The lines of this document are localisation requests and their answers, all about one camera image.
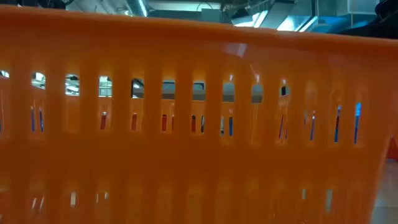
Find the orange plastic slotted basket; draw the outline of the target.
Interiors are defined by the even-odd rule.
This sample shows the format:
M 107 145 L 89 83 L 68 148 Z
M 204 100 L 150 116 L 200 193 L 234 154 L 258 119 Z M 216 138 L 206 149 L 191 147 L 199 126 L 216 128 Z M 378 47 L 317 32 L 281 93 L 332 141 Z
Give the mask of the orange plastic slotted basket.
M 2 5 L 0 70 L 4 224 L 368 224 L 398 120 L 398 40 Z

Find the red plastic slotted basket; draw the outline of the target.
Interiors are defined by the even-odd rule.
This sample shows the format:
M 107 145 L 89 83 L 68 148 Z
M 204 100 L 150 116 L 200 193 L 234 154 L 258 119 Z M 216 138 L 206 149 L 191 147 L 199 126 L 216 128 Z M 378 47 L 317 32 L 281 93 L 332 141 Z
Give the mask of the red plastic slotted basket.
M 111 113 L 102 112 L 100 116 L 99 128 L 105 130 L 109 128 L 111 124 Z M 133 113 L 129 121 L 129 128 L 131 131 L 141 131 L 143 127 L 143 115 L 138 113 Z M 169 129 L 174 128 L 174 116 L 168 116 L 163 114 L 160 120 L 160 130 L 162 132 L 167 132 Z

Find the silver round ceiling duct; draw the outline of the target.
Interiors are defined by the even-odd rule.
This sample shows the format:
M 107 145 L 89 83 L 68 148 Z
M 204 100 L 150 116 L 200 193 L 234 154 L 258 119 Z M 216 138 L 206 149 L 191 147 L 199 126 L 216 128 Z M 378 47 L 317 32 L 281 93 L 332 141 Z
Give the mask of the silver round ceiling duct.
M 146 0 L 126 0 L 133 16 L 147 17 L 148 8 Z

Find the grey rectangular ceiling duct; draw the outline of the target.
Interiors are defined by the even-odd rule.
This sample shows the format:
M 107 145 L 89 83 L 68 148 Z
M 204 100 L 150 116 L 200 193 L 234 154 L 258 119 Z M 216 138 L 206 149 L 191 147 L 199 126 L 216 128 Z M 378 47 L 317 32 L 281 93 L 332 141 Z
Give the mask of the grey rectangular ceiling duct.
M 204 22 L 221 22 L 222 19 L 221 12 L 217 9 L 204 9 L 202 11 L 154 10 L 150 11 L 147 16 Z

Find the bright ceiling light panel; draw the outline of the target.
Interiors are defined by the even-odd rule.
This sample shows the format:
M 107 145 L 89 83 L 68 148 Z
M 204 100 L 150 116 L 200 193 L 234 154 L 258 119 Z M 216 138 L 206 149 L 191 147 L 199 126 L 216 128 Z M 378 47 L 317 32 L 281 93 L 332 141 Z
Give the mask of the bright ceiling light panel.
M 268 14 L 268 10 L 265 10 L 265 11 L 257 12 L 253 15 L 248 15 L 248 16 L 237 18 L 237 19 L 233 19 L 231 22 L 236 27 L 258 28 L 264 21 L 267 14 Z
M 278 31 L 310 32 L 318 24 L 318 16 L 287 16 Z

